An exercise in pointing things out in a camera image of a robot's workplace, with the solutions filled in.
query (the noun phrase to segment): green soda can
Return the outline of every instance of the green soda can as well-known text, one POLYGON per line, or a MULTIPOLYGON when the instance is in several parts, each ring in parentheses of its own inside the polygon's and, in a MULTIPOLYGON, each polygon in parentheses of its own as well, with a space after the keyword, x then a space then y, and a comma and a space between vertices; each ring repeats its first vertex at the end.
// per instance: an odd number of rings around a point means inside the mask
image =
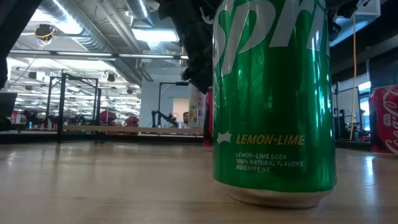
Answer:
POLYGON ((225 0, 214 21, 213 176, 236 200, 312 207, 336 184, 324 0, 225 0))

